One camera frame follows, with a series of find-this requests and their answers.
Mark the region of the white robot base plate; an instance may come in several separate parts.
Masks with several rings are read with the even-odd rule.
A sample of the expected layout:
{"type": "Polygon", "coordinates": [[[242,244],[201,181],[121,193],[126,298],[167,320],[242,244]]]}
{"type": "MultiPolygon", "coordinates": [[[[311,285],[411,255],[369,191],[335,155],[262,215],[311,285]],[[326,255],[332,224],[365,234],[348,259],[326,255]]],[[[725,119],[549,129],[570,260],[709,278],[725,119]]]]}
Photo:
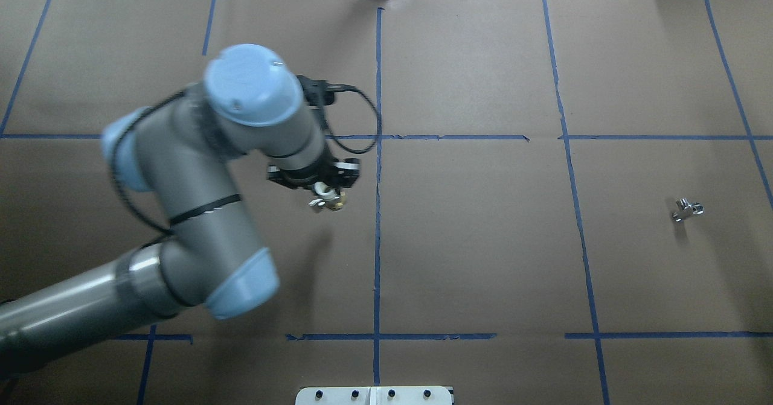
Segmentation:
{"type": "Polygon", "coordinates": [[[320,386],[299,389],[295,404],[455,404],[452,387],[320,386]]]}

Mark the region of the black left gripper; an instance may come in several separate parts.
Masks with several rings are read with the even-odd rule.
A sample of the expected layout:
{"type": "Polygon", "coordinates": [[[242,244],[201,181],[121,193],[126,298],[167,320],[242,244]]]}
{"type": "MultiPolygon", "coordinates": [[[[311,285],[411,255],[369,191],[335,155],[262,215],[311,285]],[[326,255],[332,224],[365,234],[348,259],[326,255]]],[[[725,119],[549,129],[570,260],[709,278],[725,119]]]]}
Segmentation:
{"type": "Polygon", "coordinates": [[[323,156],[312,165],[299,170],[284,170],[276,165],[267,166],[267,180],[289,188],[290,190],[309,190],[321,182],[333,190],[351,188],[360,176],[361,163],[359,159],[348,158],[343,161],[323,156]]]}

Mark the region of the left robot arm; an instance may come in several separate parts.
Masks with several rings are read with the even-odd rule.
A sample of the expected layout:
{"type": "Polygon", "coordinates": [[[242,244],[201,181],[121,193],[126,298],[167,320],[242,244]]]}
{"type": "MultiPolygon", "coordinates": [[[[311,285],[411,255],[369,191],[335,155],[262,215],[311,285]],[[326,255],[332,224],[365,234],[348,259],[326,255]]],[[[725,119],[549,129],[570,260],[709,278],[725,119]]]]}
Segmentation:
{"type": "Polygon", "coordinates": [[[271,249],[230,171],[260,153],[267,180],[337,210],[360,175],[332,154],[326,108],[359,87],[294,73],[270,48],[221,50],[198,80],[108,125],[101,152],[116,195],[156,239],[116,260],[2,305],[2,379],[133,329],[204,307],[234,319],[276,295],[271,249]]]}

